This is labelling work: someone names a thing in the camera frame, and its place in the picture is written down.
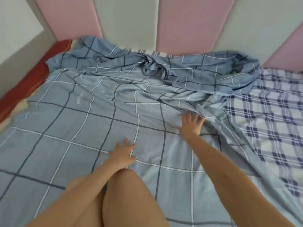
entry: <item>person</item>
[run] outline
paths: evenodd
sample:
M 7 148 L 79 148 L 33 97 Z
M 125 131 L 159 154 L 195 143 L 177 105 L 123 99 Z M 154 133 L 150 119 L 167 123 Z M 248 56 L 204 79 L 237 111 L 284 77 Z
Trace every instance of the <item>person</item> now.
M 248 176 L 224 154 L 200 138 L 204 118 L 182 115 L 182 138 L 195 152 L 225 209 L 238 227 L 293 227 L 269 203 Z M 125 169 L 136 161 L 129 154 L 136 145 L 116 144 L 92 174 L 70 182 L 62 197 L 28 227 L 139 227 L 169 226 L 153 195 L 139 176 Z M 102 188 L 107 183 L 107 190 Z

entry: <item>red bed edge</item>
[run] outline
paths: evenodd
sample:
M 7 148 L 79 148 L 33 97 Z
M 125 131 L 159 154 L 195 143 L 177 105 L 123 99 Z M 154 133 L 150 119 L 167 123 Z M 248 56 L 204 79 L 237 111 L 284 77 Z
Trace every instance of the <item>red bed edge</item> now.
M 56 42 L 26 76 L 0 99 L 0 123 L 21 100 L 28 98 L 47 79 L 49 70 L 45 62 L 58 53 L 69 51 L 71 45 L 72 40 Z

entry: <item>gray bed sheet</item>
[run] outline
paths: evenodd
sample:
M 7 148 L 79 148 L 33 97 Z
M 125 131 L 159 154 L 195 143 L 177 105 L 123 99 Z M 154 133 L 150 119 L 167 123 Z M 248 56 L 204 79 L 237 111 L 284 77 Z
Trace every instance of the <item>gray bed sheet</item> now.
M 180 137 L 177 127 L 187 110 L 206 118 L 200 136 L 302 226 L 297 200 L 222 108 L 227 95 L 250 91 L 259 73 L 257 60 L 238 52 L 170 59 L 84 37 L 72 52 L 47 64 L 47 81 L 0 136 L 1 226 L 25 226 L 124 138 L 137 144 L 130 169 L 146 183 L 171 226 L 236 226 Z

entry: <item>white panel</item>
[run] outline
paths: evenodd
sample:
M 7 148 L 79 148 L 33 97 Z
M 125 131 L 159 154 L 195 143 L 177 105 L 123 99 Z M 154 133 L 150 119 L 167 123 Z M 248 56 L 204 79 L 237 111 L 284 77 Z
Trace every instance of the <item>white panel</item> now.
M 0 64 L 42 31 L 25 0 L 0 0 Z
M 94 0 L 104 38 L 121 48 L 156 49 L 159 0 Z
M 303 0 L 237 0 L 214 50 L 239 50 L 263 64 L 303 21 Z

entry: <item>thigh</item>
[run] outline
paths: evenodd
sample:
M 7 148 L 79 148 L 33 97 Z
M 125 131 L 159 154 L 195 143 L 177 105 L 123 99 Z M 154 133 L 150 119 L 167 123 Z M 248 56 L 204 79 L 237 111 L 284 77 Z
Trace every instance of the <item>thigh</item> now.
M 70 191 L 80 182 L 85 179 L 85 176 L 76 178 L 71 181 L 67 187 L 66 191 Z M 102 203 L 104 198 L 104 192 L 101 191 L 97 197 L 93 200 L 93 202 L 87 207 L 87 210 L 84 214 L 80 217 L 75 227 L 103 227 L 102 221 Z
M 108 181 L 102 213 L 105 227 L 169 227 L 145 183 L 130 169 L 116 172 Z

